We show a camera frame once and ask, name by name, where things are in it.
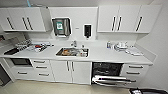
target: white countertop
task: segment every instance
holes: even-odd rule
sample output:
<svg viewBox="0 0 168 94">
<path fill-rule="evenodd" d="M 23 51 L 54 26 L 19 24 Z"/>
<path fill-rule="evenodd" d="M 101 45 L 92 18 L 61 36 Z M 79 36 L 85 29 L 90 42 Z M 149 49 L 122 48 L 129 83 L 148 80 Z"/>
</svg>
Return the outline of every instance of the white countertop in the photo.
<svg viewBox="0 0 168 94">
<path fill-rule="evenodd" d="M 148 65 L 153 64 L 144 56 L 133 56 L 123 51 L 118 52 L 115 50 L 107 49 L 105 47 L 88 47 L 89 48 L 88 57 L 56 56 L 56 53 L 62 47 L 63 46 L 48 47 L 42 52 L 23 50 L 14 55 L 4 55 L 3 53 L 1 53 L 0 57 L 52 59 L 52 60 L 67 60 L 67 61 L 114 62 L 114 63 L 131 63 L 131 64 L 148 64 Z"/>
</svg>

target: floor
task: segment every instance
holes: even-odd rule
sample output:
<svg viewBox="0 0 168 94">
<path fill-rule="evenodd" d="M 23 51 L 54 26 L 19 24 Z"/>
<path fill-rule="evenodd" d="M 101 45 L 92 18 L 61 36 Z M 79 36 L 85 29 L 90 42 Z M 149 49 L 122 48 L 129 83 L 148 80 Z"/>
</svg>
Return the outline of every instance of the floor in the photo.
<svg viewBox="0 0 168 94">
<path fill-rule="evenodd" d="M 0 87 L 0 94 L 129 94 L 128 89 L 17 80 Z"/>
</svg>

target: faucet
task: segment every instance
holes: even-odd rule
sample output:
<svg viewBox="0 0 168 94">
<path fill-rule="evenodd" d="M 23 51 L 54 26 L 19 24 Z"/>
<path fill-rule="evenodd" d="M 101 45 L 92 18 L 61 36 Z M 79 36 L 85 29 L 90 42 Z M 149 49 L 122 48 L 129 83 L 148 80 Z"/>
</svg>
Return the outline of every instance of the faucet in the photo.
<svg viewBox="0 0 168 94">
<path fill-rule="evenodd" d="M 77 41 L 76 40 L 72 41 L 71 46 L 77 47 Z"/>
</svg>

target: paper towel dispenser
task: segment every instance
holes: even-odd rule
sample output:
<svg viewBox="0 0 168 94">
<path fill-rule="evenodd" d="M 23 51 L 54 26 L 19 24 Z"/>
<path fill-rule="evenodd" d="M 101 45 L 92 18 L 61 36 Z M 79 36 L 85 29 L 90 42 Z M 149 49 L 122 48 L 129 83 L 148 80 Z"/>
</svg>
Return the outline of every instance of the paper towel dispenser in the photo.
<svg viewBox="0 0 168 94">
<path fill-rule="evenodd" d="M 69 18 L 55 18 L 52 19 L 55 35 L 69 36 L 71 34 L 70 19 Z"/>
</svg>

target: stainless steel sink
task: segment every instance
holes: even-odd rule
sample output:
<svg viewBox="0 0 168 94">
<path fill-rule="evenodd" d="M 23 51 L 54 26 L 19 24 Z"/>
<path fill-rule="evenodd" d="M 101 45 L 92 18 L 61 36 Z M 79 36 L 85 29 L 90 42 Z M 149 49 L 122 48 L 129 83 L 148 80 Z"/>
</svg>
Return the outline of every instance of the stainless steel sink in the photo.
<svg viewBox="0 0 168 94">
<path fill-rule="evenodd" d="M 80 56 L 87 57 L 89 49 L 86 48 L 61 48 L 57 56 Z"/>
</svg>

